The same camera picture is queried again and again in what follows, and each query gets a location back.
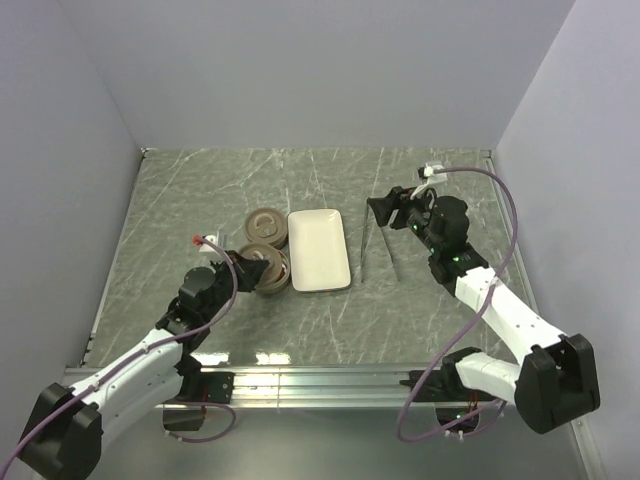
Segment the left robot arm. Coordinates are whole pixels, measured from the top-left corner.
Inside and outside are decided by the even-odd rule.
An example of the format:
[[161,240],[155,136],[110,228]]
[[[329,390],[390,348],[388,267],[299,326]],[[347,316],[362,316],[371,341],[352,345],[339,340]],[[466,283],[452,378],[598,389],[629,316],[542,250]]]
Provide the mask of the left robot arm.
[[225,251],[189,270],[166,313],[131,350],[70,386],[38,396],[16,458],[45,479],[85,479],[106,446],[159,404],[204,400],[202,365],[192,355],[241,292],[251,292],[266,260]]

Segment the metal tongs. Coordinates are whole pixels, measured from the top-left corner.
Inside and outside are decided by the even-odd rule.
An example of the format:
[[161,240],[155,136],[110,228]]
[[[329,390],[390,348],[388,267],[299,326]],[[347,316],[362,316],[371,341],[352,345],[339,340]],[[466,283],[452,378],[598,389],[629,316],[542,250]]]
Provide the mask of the metal tongs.
[[369,274],[369,260],[381,262],[382,253],[385,253],[388,264],[397,282],[401,281],[401,272],[396,255],[391,247],[388,230],[380,227],[375,219],[374,209],[369,199],[365,201],[363,213],[363,225],[359,249],[359,278],[364,284]]

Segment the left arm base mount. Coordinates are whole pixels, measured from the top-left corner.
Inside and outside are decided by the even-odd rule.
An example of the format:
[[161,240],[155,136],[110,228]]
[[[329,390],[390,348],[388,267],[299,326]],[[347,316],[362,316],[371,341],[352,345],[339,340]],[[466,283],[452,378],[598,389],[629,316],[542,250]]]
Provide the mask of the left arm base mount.
[[[230,405],[234,380],[235,374],[229,371],[200,371],[188,375],[179,393],[162,404],[165,435],[180,442],[201,444],[221,439],[230,433],[237,421],[237,414]],[[183,435],[183,432],[198,432],[214,409],[228,414],[229,423],[226,427],[209,437]]]

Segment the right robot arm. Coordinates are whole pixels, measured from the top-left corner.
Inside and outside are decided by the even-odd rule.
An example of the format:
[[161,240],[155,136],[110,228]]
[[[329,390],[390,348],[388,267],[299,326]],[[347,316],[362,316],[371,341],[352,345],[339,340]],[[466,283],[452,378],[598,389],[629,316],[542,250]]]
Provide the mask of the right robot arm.
[[409,229],[430,253],[436,282],[478,313],[515,360],[475,347],[446,350],[432,373],[411,372],[405,385],[418,402],[497,398],[515,405],[536,433],[547,433],[601,405],[594,349],[568,336],[519,299],[468,241],[466,203],[434,189],[393,188],[368,207],[380,227]]

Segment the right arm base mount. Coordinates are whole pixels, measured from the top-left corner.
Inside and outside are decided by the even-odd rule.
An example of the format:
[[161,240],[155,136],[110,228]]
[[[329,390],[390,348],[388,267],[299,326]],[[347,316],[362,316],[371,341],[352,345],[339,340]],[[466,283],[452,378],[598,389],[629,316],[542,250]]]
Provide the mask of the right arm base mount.
[[[490,394],[480,390],[464,387],[458,380],[452,380],[452,375],[445,369],[436,369],[430,373],[420,387],[413,403],[434,403],[436,418],[440,426],[460,420],[463,416],[475,412],[483,402],[494,401]],[[492,425],[503,413],[506,403],[498,403],[498,410],[494,418],[480,426],[480,415],[456,424],[445,431],[446,435],[456,434],[461,440],[468,435],[476,435]]]

